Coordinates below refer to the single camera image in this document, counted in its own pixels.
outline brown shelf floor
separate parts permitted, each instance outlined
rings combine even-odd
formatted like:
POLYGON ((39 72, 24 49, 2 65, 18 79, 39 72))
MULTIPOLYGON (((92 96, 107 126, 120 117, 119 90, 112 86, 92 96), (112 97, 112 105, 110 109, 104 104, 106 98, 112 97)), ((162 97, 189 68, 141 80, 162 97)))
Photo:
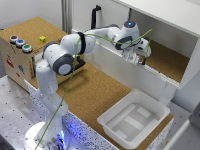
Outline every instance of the brown shelf floor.
POLYGON ((189 58, 179 54, 155 41, 151 41, 151 56, 146 64, 166 76, 181 82, 189 63, 189 58))

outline black handle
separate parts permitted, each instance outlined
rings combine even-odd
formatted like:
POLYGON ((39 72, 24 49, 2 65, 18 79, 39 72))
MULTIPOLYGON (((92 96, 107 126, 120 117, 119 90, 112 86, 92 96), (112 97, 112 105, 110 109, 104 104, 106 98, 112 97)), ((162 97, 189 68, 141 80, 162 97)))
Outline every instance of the black handle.
POLYGON ((98 5, 96 5, 96 8, 94 8, 92 10, 92 24, 91 24, 91 29, 96 28, 96 16, 97 16, 96 12, 99 11, 99 10, 101 10, 101 7, 98 6, 98 5))
MULTIPOLYGON (((77 64, 77 65, 75 66, 74 71, 76 71, 77 69, 79 69, 79 68, 81 68, 81 67, 83 67, 83 66, 85 65, 85 61, 84 61, 83 59, 81 59, 80 56, 77 56, 77 61, 79 62, 79 64, 77 64)), ((71 71, 70 71, 68 74, 66 74, 65 76, 67 76, 67 75, 69 75, 70 73, 72 73, 72 71, 73 71, 73 68, 72 68, 71 71)))

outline white plastic bin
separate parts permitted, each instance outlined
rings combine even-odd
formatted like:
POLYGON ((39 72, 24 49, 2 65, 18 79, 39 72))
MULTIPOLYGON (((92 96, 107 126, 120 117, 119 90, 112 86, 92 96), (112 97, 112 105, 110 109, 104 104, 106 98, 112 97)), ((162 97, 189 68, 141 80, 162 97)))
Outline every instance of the white plastic bin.
POLYGON ((133 90, 97 121, 126 149, 135 149, 170 113, 169 108, 140 90, 133 90))

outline brown work surface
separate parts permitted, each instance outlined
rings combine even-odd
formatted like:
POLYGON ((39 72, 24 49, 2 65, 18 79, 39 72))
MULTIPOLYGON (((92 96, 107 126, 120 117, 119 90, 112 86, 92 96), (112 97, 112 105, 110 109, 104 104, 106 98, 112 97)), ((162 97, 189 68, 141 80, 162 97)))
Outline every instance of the brown work surface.
MULTIPOLYGON (((36 79, 29 81, 34 87, 38 88, 36 79)), ((59 84, 57 93, 62 97, 69 80, 59 84)), ((125 95, 131 92, 123 84, 96 69, 90 64, 74 75, 65 101, 69 110, 87 123, 95 131, 108 139, 111 143, 123 150, 120 145, 109 138, 103 131, 102 126, 97 122, 97 118, 125 95)), ((167 116, 162 123, 140 144, 137 150, 146 149, 159 133, 172 120, 173 116, 167 116)))
POLYGON ((190 59, 155 41, 151 41, 150 46, 152 54, 147 58, 146 64, 181 82, 190 59))
POLYGON ((12 35, 17 35, 19 39, 25 40, 26 44, 30 44, 33 51, 36 51, 48 42, 59 40, 67 33, 42 18, 36 17, 0 31, 0 36, 7 42, 10 42, 12 35), (41 36, 46 37, 46 43, 40 42, 39 37, 41 36))

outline yellow object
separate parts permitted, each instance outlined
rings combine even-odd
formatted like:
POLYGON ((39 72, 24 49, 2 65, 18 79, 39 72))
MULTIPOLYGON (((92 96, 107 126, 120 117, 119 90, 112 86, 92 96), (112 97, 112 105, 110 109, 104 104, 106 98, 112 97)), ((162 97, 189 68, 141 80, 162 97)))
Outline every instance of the yellow object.
POLYGON ((45 43, 45 42, 46 42, 46 37, 41 36, 41 37, 40 37, 40 42, 41 42, 41 43, 45 43))

